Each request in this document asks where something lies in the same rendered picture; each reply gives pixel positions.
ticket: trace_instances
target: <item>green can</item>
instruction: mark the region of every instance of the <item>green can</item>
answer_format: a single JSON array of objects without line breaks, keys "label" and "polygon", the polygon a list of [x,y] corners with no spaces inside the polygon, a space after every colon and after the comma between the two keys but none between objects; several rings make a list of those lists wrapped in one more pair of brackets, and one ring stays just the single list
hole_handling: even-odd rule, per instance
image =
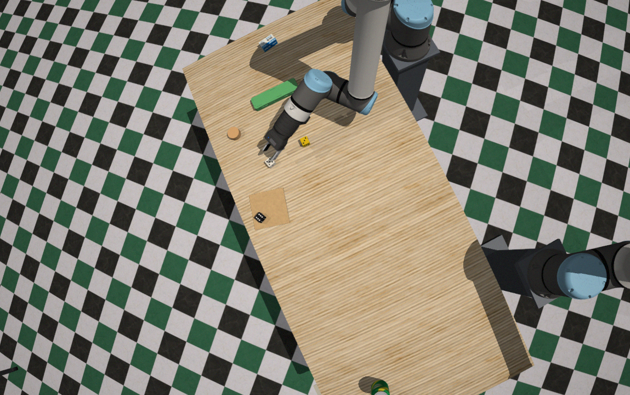
[{"label": "green can", "polygon": [[376,380],[371,385],[371,395],[390,395],[390,390],[388,390],[388,383],[383,380]]}]

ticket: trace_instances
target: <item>brown square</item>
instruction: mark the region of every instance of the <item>brown square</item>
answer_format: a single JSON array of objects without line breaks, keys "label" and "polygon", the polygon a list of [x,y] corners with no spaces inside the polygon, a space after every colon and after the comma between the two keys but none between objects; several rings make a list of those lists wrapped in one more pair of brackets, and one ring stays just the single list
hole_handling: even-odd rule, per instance
[{"label": "brown square", "polygon": [[[256,230],[290,223],[283,188],[249,195],[249,203],[252,205],[252,221],[254,222],[254,229]],[[257,220],[254,219],[258,212],[266,216],[263,223],[257,222]]]}]

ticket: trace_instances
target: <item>wooden puck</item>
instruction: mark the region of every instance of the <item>wooden puck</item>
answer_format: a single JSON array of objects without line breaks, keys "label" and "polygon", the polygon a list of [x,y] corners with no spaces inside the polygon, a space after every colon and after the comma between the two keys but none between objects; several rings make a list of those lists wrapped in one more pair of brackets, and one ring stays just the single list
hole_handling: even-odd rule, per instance
[{"label": "wooden puck", "polygon": [[229,137],[230,140],[237,140],[241,135],[242,133],[240,133],[239,129],[236,127],[230,127],[229,130],[227,130],[227,137]]}]

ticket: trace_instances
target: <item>wooden table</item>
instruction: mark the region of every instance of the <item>wooden table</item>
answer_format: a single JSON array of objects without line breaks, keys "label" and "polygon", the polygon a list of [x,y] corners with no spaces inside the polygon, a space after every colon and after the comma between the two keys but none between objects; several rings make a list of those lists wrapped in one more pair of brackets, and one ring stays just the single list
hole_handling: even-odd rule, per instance
[{"label": "wooden table", "polygon": [[[378,63],[369,115],[323,100],[276,165],[257,143],[282,102],[250,98],[310,68],[348,78],[354,18],[321,0],[184,69],[239,213],[324,395],[363,377],[394,395],[478,395],[533,363],[412,113]],[[278,45],[258,43],[275,35]],[[227,138],[238,127],[239,140]],[[312,142],[300,147],[297,139]],[[254,228],[249,196],[283,188],[289,223]]]}]

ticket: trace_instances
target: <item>green eraser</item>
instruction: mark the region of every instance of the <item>green eraser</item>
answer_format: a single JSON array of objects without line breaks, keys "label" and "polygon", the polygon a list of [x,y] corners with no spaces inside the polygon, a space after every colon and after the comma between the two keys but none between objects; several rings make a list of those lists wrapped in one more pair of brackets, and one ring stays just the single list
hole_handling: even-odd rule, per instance
[{"label": "green eraser", "polygon": [[295,92],[295,88],[297,87],[298,85],[295,83],[295,78],[290,78],[290,80],[279,83],[266,92],[255,95],[255,97],[252,98],[252,106],[257,111],[262,110],[278,100],[289,97]]}]

